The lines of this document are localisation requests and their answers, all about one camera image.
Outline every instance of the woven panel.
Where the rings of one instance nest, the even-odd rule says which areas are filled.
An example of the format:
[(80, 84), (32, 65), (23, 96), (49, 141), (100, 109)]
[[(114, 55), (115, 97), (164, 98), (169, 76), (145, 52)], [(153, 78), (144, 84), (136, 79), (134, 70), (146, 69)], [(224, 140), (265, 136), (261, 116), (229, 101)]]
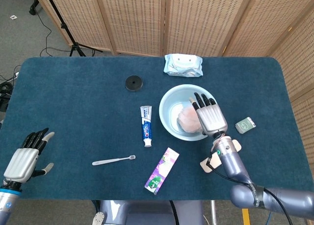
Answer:
[(314, 176), (314, 94), (297, 105), (293, 106), (293, 112), (298, 124), (304, 149)]
[(281, 64), (289, 96), (314, 84), (314, 10), (272, 54)]
[(99, 0), (100, 3), (118, 52), (161, 55), (161, 0)]
[[(60, 25), (60, 20), (49, 0), (40, 1)], [(77, 42), (94, 48), (110, 50), (110, 41), (96, 0), (53, 1)], [(62, 33), (67, 38), (67, 43), (72, 44), (65, 30), (62, 29)]]
[(217, 56), (243, 0), (170, 0), (165, 53)]
[(311, 0), (255, 0), (226, 56), (265, 56)]

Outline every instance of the pink sponge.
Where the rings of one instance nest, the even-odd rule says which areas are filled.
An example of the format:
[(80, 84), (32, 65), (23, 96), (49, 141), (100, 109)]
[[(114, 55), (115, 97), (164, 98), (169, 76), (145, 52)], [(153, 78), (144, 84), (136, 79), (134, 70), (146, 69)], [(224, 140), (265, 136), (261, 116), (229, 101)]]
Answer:
[(182, 129), (187, 133), (203, 131), (201, 123), (193, 106), (188, 106), (182, 109), (178, 116), (178, 122), (181, 125)]

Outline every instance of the toothpaste cap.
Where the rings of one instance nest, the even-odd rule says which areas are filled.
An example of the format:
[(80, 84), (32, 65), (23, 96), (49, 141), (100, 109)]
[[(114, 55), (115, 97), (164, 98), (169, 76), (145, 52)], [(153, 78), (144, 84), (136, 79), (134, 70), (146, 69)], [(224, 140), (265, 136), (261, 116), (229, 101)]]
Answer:
[(150, 138), (145, 138), (144, 140), (145, 147), (151, 147), (152, 146), (152, 140)]

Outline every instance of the toothpaste tube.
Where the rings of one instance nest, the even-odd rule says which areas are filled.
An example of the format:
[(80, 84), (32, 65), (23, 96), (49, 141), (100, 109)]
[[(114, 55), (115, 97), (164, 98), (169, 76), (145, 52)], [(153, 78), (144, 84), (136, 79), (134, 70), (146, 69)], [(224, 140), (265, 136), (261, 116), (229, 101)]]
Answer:
[(145, 147), (152, 146), (152, 106), (141, 106), (142, 132)]
[(145, 188), (156, 195), (178, 157), (179, 154), (177, 152), (171, 148), (167, 148), (165, 154), (146, 182)]

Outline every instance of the purple toothpaste box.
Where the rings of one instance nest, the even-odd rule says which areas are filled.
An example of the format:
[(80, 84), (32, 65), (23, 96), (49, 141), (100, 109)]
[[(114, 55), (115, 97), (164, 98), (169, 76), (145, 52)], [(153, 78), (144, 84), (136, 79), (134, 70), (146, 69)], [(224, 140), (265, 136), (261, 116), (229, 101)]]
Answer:
[(152, 175), (146, 182), (145, 188), (156, 195), (178, 157), (179, 154), (177, 152), (171, 148), (167, 148)]

